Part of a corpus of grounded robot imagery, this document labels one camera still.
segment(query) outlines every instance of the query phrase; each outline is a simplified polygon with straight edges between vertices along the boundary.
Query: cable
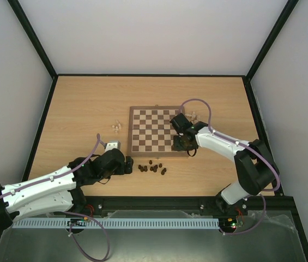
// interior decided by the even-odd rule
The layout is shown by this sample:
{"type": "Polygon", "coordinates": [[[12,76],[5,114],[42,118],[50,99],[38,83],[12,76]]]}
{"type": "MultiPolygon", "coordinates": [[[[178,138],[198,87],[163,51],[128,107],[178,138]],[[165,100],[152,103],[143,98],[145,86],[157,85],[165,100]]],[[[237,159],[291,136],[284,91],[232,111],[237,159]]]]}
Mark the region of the cable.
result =
{"type": "Polygon", "coordinates": [[[92,220],[92,221],[95,221],[95,223],[103,230],[104,232],[104,235],[106,237],[106,243],[107,243],[107,251],[106,251],[106,254],[105,256],[102,258],[102,259],[95,259],[95,258],[92,258],[90,255],[88,255],[83,249],[82,247],[80,246],[80,244],[78,243],[78,241],[76,240],[73,232],[71,232],[71,230],[73,229],[73,226],[75,223],[71,224],[70,228],[69,228],[69,236],[71,236],[74,240],[74,242],[76,243],[77,245],[77,248],[79,249],[79,251],[90,261],[93,261],[93,262],[103,262],[105,260],[107,260],[108,256],[109,256],[109,252],[110,252],[110,239],[109,239],[109,235],[107,233],[107,231],[105,230],[105,228],[102,226],[101,223],[99,223],[96,219],[94,219],[93,217],[90,217],[90,216],[86,216],[86,215],[83,215],[83,214],[79,214],[79,213],[73,213],[73,212],[64,212],[65,214],[68,214],[68,215],[73,215],[73,216],[79,216],[79,217],[87,217],[88,219],[92,220]]]}
{"type": "Polygon", "coordinates": [[[106,147],[106,143],[104,143],[103,141],[99,140],[100,144],[105,148],[106,147]]]}
{"type": "Polygon", "coordinates": [[[260,223],[264,220],[264,217],[265,217],[265,209],[266,209],[267,204],[265,203],[265,197],[264,197],[262,194],[259,194],[259,195],[260,195],[261,198],[263,199],[264,208],[263,208],[262,216],[260,217],[260,219],[258,220],[258,222],[257,222],[254,226],[252,226],[251,228],[248,228],[248,229],[246,229],[245,231],[241,231],[241,232],[226,233],[226,232],[224,232],[221,228],[219,228],[219,230],[223,233],[223,235],[227,235],[227,236],[241,235],[241,234],[248,233],[248,232],[254,230],[254,228],[256,228],[257,226],[260,225],[260,223]]]}
{"type": "Polygon", "coordinates": [[[197,149],[195,149],[195,151],[194,151],[194,153],[192,155],[190,154],[189,150],[187,150],[186,152],[188,153],[189,157],[194,157],[196,155],[197,149]]]}
{"type": "MultiPolygon", "coordinates": [[[[56,176],[53,176],[54,179],[57,179],[57,178],[61,178],[63,176],[66,176],[72,172],[75,172],[77,169],[79,169],[80,167],[82,167],[82,165],[84,165],[84,163],[86,163],[90,158],[91,156],[93,155],[93,153],[95,152],[95,150],[97,149],[99,143],[100,143],[100,134],[97,134],[97,142],[95,143],[95,146],[94,148],[92,149],[91,153],[81,162],[81,164],[79,164],[78,166],[74,167],[73,169],[63,173],[63,174],[60,174],[60,175],[56,175],[56,176]]],[[[14,190],[14,192],[20,192],[21,190],[23,189],[26,189],[26,188],[29,188],[29,187],[32,187],[32,186],[35,186],[36,184],[40,184],[40,183],[43,183],[43,182],[47,182],[47,181],[51,181],[50,178],[45,178],[45,179],[42,179],[42,180],[39,180],[39,181],[36,181],[36,182],[33,182],[33,183],[30,183],[30,184],[26,184],[25,186],[22,186],[22,187],[19,187],[18,189],[14,190]]],[[[2,194],[0,195],[0,199],[3,199],[9,195],[11,195],[12,193],[11,192],[7,192],[5,194],[2,194]]]]}
{"type": "MultiPolygon", "coordinates": [[[[190,101],[199,101],[199,102],[202,102],[203,104],[205,104],[205,105],[207,106],[208,112],[209,112],[209,116],[208,116],[208,130],[209,130],[212,134],[214,134],[214,135],[220,137],[221,139],[224,139],[224,140],[226,140],[226,141],[228,141],[228,142],[231,142],[231,143],[237,145],[237,140],[233,140],[233,139],[231,139],[231,138],[228,138],[228,137],[222,135],[221,133],[219,133],[218,131],[212,129],[212,126],[211,126],[212,110],[211,110],[209,104],[208,104],[206,101],[204,101],[204,100],[202,100],[202,99],[199,99],[199,98],[191,98],[191,99],[188,99],[187,101],[183,102],[183,103],[180,105],[180,112],[182,112],[183,106],[184,106],[186,103],[190,102],[190,101]]],[[[241,147],[243,147],[243,148],[245,148],[245,149],[247,149],[248,151],[250,151],[251,153],[253,153],[255,156],[257,156],[257,157],[258,157],[258,158],[259,158],[259,159],[260,159],[260,160],[272,171],[272,173],[274,174],[274,176],[275,176],[275,178],[276,178],[276,187],[275,187],[275,188],[271,188],[271,189],[263,189],[263,191],[267,191],[267,192],[270,191],[270,192],[272,192],[272,191],[278,190],[278,189],[280,188],[281,182],[280,182],[279,175],[277,174],[277,172],[276,172],[276,170],[273,168],[273,166],[272,166],[262,155],[260,155],[257,151],[255,151],[253,148],[250,148],[249,146],[244,145],[244,144],[242,144],[242,143],[238,143],[238,145],[241,146],[241,147]]]]}

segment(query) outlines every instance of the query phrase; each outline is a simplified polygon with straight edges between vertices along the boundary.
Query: wooden tabletop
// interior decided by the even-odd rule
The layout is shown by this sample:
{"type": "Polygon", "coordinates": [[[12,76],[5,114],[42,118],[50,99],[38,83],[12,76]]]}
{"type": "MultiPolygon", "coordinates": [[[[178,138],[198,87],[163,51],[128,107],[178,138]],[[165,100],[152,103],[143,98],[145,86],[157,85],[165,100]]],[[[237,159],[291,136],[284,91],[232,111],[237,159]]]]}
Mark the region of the wooden tabletop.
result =
{"type": "MultiPolygon", "coordinates": [[[[126,155],[129,109],[135,105],[180,105],[201,98],[212,107],[212,126],[238,139],[257,137],[251,110],[241,78],[138,77],[138,76],[60,76],[35,155],[29,179],[46,175],[77,157],[87,156],[100,133],[104,142],[120,140],[126,155]],[[122,130],[112,125],[119,120],[122,130]]],[[[190,102],[207,122],[208,110],[200,102],[190,102]]],[[[99,147],[97,154],[104,148],[99,147]]],[[[134,172],[112,176],[106,185],[84,186],[85,195],[98,196],[210,196],[237,179],[230,160],[205,148],[193,158],[134,157],[134,172]],[[167,172],[140,172],[139,164],[149,160],[162,163],[167,172]]]]}

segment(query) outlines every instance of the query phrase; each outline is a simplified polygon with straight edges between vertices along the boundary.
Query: robotic arm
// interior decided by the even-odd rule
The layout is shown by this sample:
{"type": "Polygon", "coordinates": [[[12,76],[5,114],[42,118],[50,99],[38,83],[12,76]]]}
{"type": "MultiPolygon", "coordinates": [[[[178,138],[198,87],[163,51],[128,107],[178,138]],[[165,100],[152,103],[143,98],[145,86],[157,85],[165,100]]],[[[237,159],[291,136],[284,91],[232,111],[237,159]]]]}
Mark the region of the robotic arm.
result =
{"type": "Polygon", "coordinates": [[[277,173],[279,172],[271,153],[258,139],[248,142],[219,132],[219,135],[216,135],[210,132],[206,123],[192,124],[182,113],[171,119],[171,124],[178,134],[173,138],[173,150],[189,152],[197,150],[199,146],[205,147],[235,163],[238,180],[219,192],[216,198],[216,204],[222,212],[227,212],[231,205],[242,198],[259,194],[274,180],[272,171],[253,153],[239,146],[239,143],[254,149],[270,163],[277,173]]]}
{"type": "Polygon", "coordinates": [[[81,212],[86,204],[82,186],[110,179],[112,175],[132,173],[132,158],[125,158],[119,148],[119,141],[109,142],[104,154],[94,160],[89,159],[73,173],[60,178],[55,177],[78,166],[85,158],[76,158],[68,165],[33,180],[4,187],[0,185],[0,195],[11,193],[0,200],[0,231],[26,217],[56,211],[81,212]],[[40,183],[46,178],[50,181],[40,183]],[[34,185],[17,190],[28,184],[34,185]]]}

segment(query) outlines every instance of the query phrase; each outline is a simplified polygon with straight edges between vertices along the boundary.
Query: wooden chessboard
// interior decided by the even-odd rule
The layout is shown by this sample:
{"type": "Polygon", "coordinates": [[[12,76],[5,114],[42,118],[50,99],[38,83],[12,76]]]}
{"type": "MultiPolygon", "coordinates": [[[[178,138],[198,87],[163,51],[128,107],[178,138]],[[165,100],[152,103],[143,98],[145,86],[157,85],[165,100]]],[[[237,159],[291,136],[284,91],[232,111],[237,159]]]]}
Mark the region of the wooden chessboard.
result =
{"type": "Polygon", "coordinates": [[[186,157],[172,151],[176,131],[170,120],[179,106],[131,106],[128,131],[128,155],[133,157],[186,157]]]}

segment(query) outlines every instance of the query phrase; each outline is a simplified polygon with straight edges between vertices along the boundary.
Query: purple cable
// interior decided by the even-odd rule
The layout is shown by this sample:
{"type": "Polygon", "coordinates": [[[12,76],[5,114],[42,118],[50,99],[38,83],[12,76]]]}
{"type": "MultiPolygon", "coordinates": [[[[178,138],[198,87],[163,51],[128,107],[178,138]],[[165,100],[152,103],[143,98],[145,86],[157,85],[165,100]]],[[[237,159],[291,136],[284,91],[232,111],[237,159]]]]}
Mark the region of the purple cable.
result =
{"type": "Polygon", "coordinates": [[[99,140],[100,144],[105,148],[106,147],[106,143],[104,143],[103,141],[99,140]]]}
{"type": "Polygon", "coordinates": [[[245,231],[241,231],[241,232],[233,232],[233,233],[226,233],[224,232],[221,228],[219,229],[223,235],[227,235],[227,236],[234,236],[234,235],[241,235],[241,234],[244,234],[244,233],[248,233],[252,230],[254,230],[254,228],[256,228],[257,226],[259,226],[259,224],[264,220],[264,217],[265,217],[265,209],[266,209],[266,202],[265,202],[265,197],[262,195],[262,194],[259,194],[261,196],[261,198],[263,199],[263,203],[264,203],[264,208],[263,208],[263,213],[262,213],[262,216],[261,218],[258,220],[258,222],[252,226],[251,228],[248,228],[246,229],[245,231]]]}
{"type": "MultiPolygon", "coordinates": [[[[68,174],[70,174],[70,173],[76,171],[76,170],[79,169],[80,167],[82,167],[82,165],[84,165],[84,163],[86,163],[86,162],[91,158],[91,156],[93,155],[93,153],[94,153],[95,150],[97,149],[97,147],[98,147],[98,145],[99,145],[99,142],[100,142],[100,135],[97,134],[97,142],[95,143],[94,148],[92,149],[91,153],[81,162],[80,165],[76,166],[75,168],[73,168],[73,169],[71,169],[71,170],[69,170],[69,171],[67,171],[67,172],[65,172],[65,173],[63,173],[63,174],[60,174],[60,175],[57,175],[57,176],[53,176],[53,177],[54,177],[55,179],[61,178],[61,177],[63,177],[63,176],[66,176],[66,175],[68,175],[68,174]]],[[[23,190],[23,189],[26,189],[26,188],[28,188],[28,187],[31,187],[31,186],[34,186],[34,185],[36,185],[36,184],[40,184],[40,183],[43,183],[43,182],[47,182],[47,181],[51,181],[51,180],[50,180],[49,178],[45,178],[45,179],[42,179],[42,180],[39,180],[39,181],[30,183],[30,184],[26,184],[25,186],[22,186],[22,187],[16,189],[15,192],[19,192],[19,191],[21,191],[21,190],[23,190]]],[[[5,198],[5,197],[7,197],[7,196],[9,196],[9,195],[11,195],[11,192],[7,192],[7,193],[5,193],[5,194],[3,194],[3,195],[0,195],[0,199],[3,199],[3,198],[5,198]]]]}
{"type": "MultiPolygon", "coordinates": [[[[199,98],[191,98],[185,102],[183,102],[180,106],[180,112],[182,111],[183,109],[183,106],[187,103],[187,102],[190,102],[190,101],[199,101],[199,102],[202,102],[203,104],[205,104],[208,108],[208,112],[209,112],[209,115],[208,115],[208,130],[213,134],[213,130],[212,130],[212,126],[211,126],[211,119],[212,119],[212,110],[209,106],[209,104],[207,104],[206,101],[202,100],[202,99],[199,99],[199,98]]],[[[236,140],[233,140],[233,139],[230,139],[226,136],[223,136],[222,134],[220,134],[219,132],[215,132],[214,135],[226,140],[226,141],[229,141],[233,144],[236,144],[236,140]]],[[[263,189],[263,191],[267,191],[267,192],[272,192],[272,191],[276,191],[280,188],[280,178],[279,178],[279,175],[277,174],[276,170],[273,168],[273,166],[262,156],[260,155],[257,151],[255,151],[253,148],[247,146],[247,145],[244,145],[242,143],[239,143],[239,146],[247,149],[248,151],[252,152],[254,155],[256,155],[271,171],[272,173],[274,174],[275,178],[276,178],[276,187],[275,188],[271,188],[271,189],[263,189]]]]}
{"type": "Polygon", "coordinates": [[[105,230],[105,228],[102,226],[102,224],[100,224],[96,219],[94,219],[93,217],[89,217],[89,216],[86,216],[86,215],[83,215],[83,214],[79,214],[79,213],[73,213],[73,212],[64,212],[65,214],[68,214],[68,215],[73,215],[73,216],[79,216],[79,217],[87,217],[88,219],[92,220],[92,221],[95,221],[96,224],[103,230],[104,232],[104,235],[106,237],[106,243],[107,243],[107,251],[106,251],[106,254],[105,256],[102,258],[102,259],[95,259],[95,258],[92,258],[90,255],[88,255],[83,249],[82,247],[80,246],[80,244],[78,243],[78,241],[76,240],[76,238],[74,237],[74,234],[71,232],[71,230],[73,229],[73,226],[75,223],[71,224],[70,228],[69,228],[69,233],[71,233],[71,237],[73,238],[74,242],[76,243],[77,245],[77,248],[79,249],[79,251],[90,261],[92,262],[103,262],[105,260],[107,260],[108,256],[109,256],[109,252],[110,252],[110,239],[109,239],[109,235],[107,233],[107,231],[105,230]]]}

